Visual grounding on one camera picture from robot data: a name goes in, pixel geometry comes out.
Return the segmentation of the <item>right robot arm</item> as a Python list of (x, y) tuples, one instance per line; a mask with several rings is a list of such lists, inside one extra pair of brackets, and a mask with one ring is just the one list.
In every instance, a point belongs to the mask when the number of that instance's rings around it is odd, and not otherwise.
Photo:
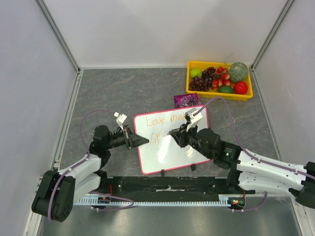
[(315, 164), (286, 163), (264, 157), (221, 140), (211, 128), (198, 131), (185, 125), (169, 135), (182, 148), (192, 147), (218, 167), (229, 170), (225, 187), (230, 193), (243, 191), (284, 194), (305, 207), (315, 207)]

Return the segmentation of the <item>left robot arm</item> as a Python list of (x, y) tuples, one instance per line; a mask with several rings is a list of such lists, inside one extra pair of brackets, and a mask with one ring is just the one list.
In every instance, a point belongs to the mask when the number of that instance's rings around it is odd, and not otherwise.
[(31, 210), (52, 221), (63, 222), (71, 213), (74, 203), (91, 191), (104, 193), (108, 181), (99, 174), (110, 156), (110, 149), (125, 146), (132, 149), (149, 140), (124, 126), (112, 133), (106, 125), (95, 128), (87, 154), (71, 166), (59, 171), (47, 171), (41, 180)]

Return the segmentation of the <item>pink framed whiteboard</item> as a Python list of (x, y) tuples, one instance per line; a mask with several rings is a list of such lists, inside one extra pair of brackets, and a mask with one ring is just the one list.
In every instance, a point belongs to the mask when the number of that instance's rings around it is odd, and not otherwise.
[(135, 133), (149, 140), (138, 147), (141, 172), (145, 175), (160, 173), (162, 170), (188, 167), (209, 162), (192, 147), (179, 147), (173, 138), (163, 136), (170, 130), (186, 123), (185, 113), (193, 107), (165, 110), (136, 115)]

